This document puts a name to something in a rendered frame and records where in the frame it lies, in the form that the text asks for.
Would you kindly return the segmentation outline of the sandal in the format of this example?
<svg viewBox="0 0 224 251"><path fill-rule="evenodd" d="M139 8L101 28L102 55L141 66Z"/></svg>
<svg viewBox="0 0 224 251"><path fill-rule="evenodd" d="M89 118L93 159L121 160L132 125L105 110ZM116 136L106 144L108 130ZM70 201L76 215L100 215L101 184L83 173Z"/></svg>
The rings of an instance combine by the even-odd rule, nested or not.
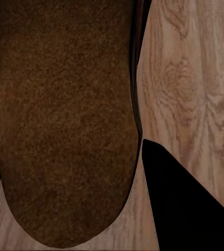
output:
<svg viewBox="0 0 224 251"><path fill-rule="evenodd" d="M12 215L40 244L86 243L127 202L151 2L0 0L0 175Z"/></svg>

